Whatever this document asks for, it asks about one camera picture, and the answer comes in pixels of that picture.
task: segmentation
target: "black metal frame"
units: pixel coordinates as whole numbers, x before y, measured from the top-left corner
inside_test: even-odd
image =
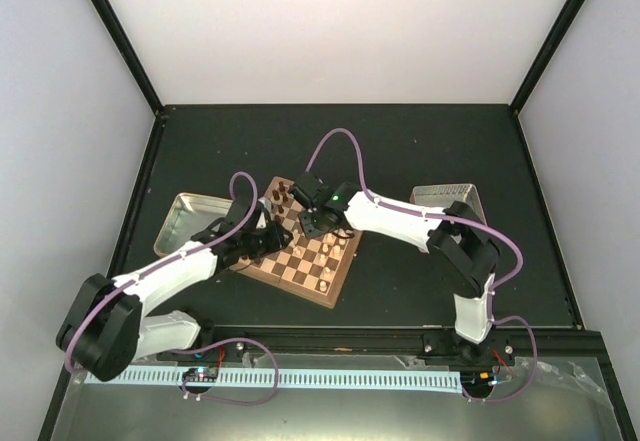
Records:
[[[551,61],[553,54],[556,52],[556,49],[558,49],[558,46],[560,46],[564,35],[569,31],[571,23],[573,23],[578,12],[580,12],[584,1],[585,0],[567,0],[564,3],[560,14],[558,14],[558,17],[551,27],[551,31],[549,31],[540,51],[538,51],[538,55],[529,68],[529,72],[525,76],[524,81],[509,106],[514,114],[518,115],[522,111],[527,99],[529,99],[533,89],[542,77],[542,73],[544,73],[544,70],[547,68],[549,61]]]
[[[140,59],[138,59],[136,51],[133,49],[129,38],[127,37],[127,33],[122,27],[122,24],[120,24],[115,11],[111,7],[111,3],[109,0],[91,0],[91,2],[100,15],[107,31],[109,31],[109,34],[118,48],[118,51],[120,51],[124,62],[127,63],[129,71],[131,71],[136,83],[138,83],[140,91],[142,91],[142,94],[147,99],[147,103],[149,103],[151,111],[153,111],[155,115],[160,114],[164,105],[156,94],[149,76],[147,76]]]
[[[150,108],[156,114],[155,124],[147,144],[144,158],[136,179],[136,183],[131,196],[126,216],[122,225],[116,249],[110,264],[108,275],[114,276],[122,271],[127,258],[131,236],[133,234],[138,214],[142,205],[142,200],[147,192],[147,185],[151,176],[158,148],[162,141],[166,117],[163,116],[164,106],[156,94],[151,81],[137,57],[122,25],[108,0],[91,0],[98,14],[107,27],[114,43],[122,54],[127,66],[134,76],[140,90],[144,94]],[[546,66],[549,64],[553,54],[562,41],[564,35],[569,30],[571,23],[575,19],[585,0],[567,0],[558,15],[551,31],[544,44],[536,56],[529,72],[520,86],[515,98],[509,108],[514,115],[514,122],[520,126],[517,120],[519,112],[522,110],[527,99],[533,92],[537,82],[542,76]],[[524,136],[519,129],[523,146],[526,149]],[[532,177],[536,180],[535,170],[531,159],[528,159],[528,168]],[[538,196],[544,204],[542,191],[539,184],[536,184]],[[547,213],[547,224],[550,233],[553,233],[551,220]],[[559,259],[559,246],[555,235],[554,249]],[[540,356],[567,356],[567,357],[595,357],[597,358],[602,375],[605,380],[609,397],[615,408],[616,419],[620,426],[624,439],[636,439],[635,431],[629,417],[624,399],[620,392],[611,361],[607,354],[606,347],[600,333],[582,330],[582,318],[578,305],[571,289],[569,278],[564,264],[561,263],[563,278],[566,280],[566,290],[570,293],[567,300],[569,309],[573,311],[576,319],[574,329],[538,329],[535,330],[537,345]],[[504,328],[500,333],[508,333],[509,344],[518,354],[530,354],[531,345],[527,332],[521,328]],[[425,360],[429,360],[425,354],[425,339],[437,339],[441,336],[450,336],[447,329],[269,329],[269,328],[216,328],[216,338],[232,337],[237,335],[249,336],[261,340],[270,346],[275,352],[344,352],[348,350],[355,353],[394,353],[394,354],[420,354]],[[40,440],[48,440],[53,434],[55,422],[59,414],[66,388],[69,383],[69,375],[62,371],[58,379],[56,389],[53,393],[49,411],[47,412],[40,433]]]

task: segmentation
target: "gray wall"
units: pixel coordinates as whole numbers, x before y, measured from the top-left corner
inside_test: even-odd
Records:
[[[36,439],[54,337],[104,272],[152,116],[89,0],[0,0],[0,439]]]
[[[522,120],[578,302],[640,428],[640,0],[587,0]]]

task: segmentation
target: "wooden chessboard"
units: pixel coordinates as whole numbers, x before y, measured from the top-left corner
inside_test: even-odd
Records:
[[[258,261],[240,261],[232,269],[305,299],[333,308],[338,301],[351,261],[362,233],[351,239],[339,239],[333,234],[308,239],[304,236],[298,214],[302,206],[287,193],[293,182],[275,177],[265,198],[273,204],[276,221],[293,233],[293,241],[282,251]]]

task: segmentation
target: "metal tray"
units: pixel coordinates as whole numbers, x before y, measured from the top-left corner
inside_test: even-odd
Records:
[[[225,216],[230,207],[230,199],[180,193],[171,205],[153,251],[160,257],[173,253],[191,236]]]
[[[487,224],[484,216],[480,196],[474,184],[436,184],[433,186],[416,186],[411,191],[411,202],[418,206],[437,208],[449,206],[454,201],[462,201],[468,204],[478,215],[480,220]]]

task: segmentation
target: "white robotic arm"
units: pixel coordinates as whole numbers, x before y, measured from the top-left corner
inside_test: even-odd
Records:
[[[87,279],[58,332],[58,347],[71,349],[73,359],[102,381],[113,379],[137,358],[192,347],[200,333],[193,317],[181,311],[161,316],[149,313],[180,291],[220,274],[240,257],[261,258],[293,239],[271,220],[270,205],[264,199],[258,201],[249,222],[231,236],[231,229],[247,216],[248,204],[234,201],[224,219],[144,268],[113,279],[99,274]],[[224,242],[209,248],[212,240],[225,233],[229,237]],[[117,296],[94,313],[95,306],[114,292]],[[80,326],[89,317],[93,320],[82,331]]]
[[[296,181],[291,194],[307,210],[300,215],[300,223],[308,237],[336,229],[372,231],[430,253],[446,281],[454,286],[456,332],[475,344],[486,338],[491,328],[489,290],[498,248],[479,230],[437,219],[444,215],[479,221],[469,206],[419,207],[365,193],[348,183],[334,190],[310,173]]]

